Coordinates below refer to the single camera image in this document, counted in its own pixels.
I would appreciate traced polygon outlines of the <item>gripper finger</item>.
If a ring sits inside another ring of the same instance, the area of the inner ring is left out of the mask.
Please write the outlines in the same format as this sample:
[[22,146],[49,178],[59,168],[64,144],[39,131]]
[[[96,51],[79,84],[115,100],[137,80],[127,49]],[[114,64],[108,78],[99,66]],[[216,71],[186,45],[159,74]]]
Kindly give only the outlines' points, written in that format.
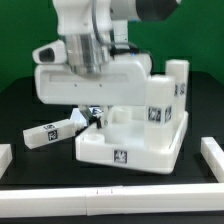
[[101,106],[100,107],[101,113],[97,119],[97,128],[102,129],[108,125],[108,116],[110,107],[109,106]]
[[95,117],[91,113],[90,109],[86,105],[79,105],[78,109],[80,113],[83,115],[83,117],[86,119],[87,125],[91,125],[95,122]]

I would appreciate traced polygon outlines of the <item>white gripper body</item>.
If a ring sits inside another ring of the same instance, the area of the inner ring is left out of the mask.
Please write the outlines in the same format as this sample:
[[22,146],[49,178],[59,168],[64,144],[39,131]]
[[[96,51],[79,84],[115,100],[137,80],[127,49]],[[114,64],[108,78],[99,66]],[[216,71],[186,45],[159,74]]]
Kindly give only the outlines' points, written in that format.
[[143,106],[152,70],[147,53],[116,55],[98,74],[79,75],[66,63],[65,44],[57,40],[32,53],[35,86],[45,104]]

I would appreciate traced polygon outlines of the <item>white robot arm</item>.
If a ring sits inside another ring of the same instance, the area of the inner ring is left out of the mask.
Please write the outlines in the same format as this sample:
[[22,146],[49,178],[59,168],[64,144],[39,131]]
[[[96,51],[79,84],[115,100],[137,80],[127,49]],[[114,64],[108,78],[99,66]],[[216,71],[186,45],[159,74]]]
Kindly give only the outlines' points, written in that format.
[[129,21],[163,21],[182,0],[52,0],[59,39],[33,51],[35,86],[45,104],[143,106],[153,59],[128,41]]

